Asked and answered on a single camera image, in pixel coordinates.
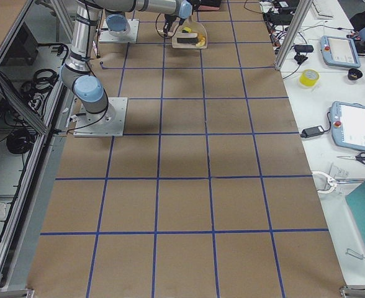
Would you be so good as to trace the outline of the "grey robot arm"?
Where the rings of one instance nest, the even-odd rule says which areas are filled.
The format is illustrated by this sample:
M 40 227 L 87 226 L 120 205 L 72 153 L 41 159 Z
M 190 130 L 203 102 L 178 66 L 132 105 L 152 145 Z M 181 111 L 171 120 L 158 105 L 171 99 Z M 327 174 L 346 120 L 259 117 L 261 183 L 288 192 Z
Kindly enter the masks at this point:
M 63 84 L 77 96 L 86 112 L 101 114 L 109 105 L 103 85 L 91 75 L 89 61 L 100 14 L 106 11 L 112 22 L 108 29 L 113 32 L 127 30 L 126 12 L 148 11 L 176 16 L 182 20 L 192 14 L 189 1 L 78 1 L 71 51 L 61 67 Z
M 111 35 L 119 37 L 127 35 L 130 32 L 130 25 L 128 24 L 125 12 L 122 11 L 110 11 L 106 12 L 106 24 L 108 31 Z

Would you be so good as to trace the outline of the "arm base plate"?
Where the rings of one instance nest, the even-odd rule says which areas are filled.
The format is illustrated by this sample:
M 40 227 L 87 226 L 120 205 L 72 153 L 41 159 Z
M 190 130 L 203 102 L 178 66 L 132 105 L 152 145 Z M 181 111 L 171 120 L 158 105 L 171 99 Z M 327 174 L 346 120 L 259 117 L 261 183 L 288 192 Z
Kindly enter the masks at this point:
M 77 118 L 77 129 L 73 130 L 75 137 L 122 137 L 127 111 L 127 97 L 110 97 L 106 113 L 90 114 L 81 104 Z
M 139 27 L 138 19 L 128 19 L 125 30 L 113 31 L 108 29 L 107 22 L 104 21 L 99 37 L 100 43 L 136 43 Z

